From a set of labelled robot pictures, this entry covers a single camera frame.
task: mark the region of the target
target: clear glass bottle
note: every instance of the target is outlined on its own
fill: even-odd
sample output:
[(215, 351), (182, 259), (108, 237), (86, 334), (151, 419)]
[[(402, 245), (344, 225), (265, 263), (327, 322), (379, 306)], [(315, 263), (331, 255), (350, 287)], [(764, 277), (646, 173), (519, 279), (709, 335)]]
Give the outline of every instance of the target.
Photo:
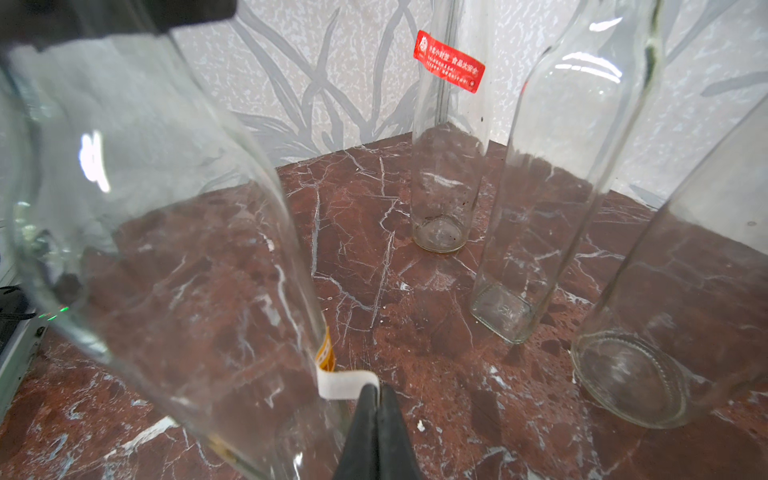
[[(483, 65), (493, 42), (491, 0), (437, 0), (429, 34)], [(419, 68), (413, 118), (411, 225), (421, 248), (447, 253), (467, 242), (490, 136), (491, 79), (475, 93)]]
[(660, 0), (582, 0), (525, 82), (472, 314), (522, 343), (546, 312), (658, 75)]
[(140, 2), (51, 5), (63, 41), (2, 46), (25, 290), (246, 477), (330, 478), (346, 414), (274, 168)]
[(658, 211), (581, 324), (605, 408), (670, 428), (768, 379), (768, 97)]

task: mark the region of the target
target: wall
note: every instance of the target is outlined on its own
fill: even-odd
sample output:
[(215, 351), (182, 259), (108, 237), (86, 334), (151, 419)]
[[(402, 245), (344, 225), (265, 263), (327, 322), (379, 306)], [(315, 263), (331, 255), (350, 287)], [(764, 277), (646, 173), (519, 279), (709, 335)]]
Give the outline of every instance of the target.
[[(577, 0), (496, 2), (492, 139), (506, 144), (520, 87)], [(416, 32), (428, 0), (241, 0), (237, 18), (177, 33), (213, 95), (277, 165), (410, 131)], [(768, 93), (768, 2), (666, 0), (669, 60), (614, 189), (659, 206)]]

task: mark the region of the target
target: red label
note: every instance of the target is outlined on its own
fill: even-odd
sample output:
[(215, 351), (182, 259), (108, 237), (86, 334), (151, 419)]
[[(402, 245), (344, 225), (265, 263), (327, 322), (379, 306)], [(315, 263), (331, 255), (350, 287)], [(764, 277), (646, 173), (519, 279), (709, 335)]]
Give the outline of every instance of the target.
[(485, 65), (455, 48), (440, 43), (423, 30), (419, 30), (419, 36), (416, 37), (413, 58), (422, 62), (429, 73), (471, 93), (478, 90), (482, 74), (485, 72)]

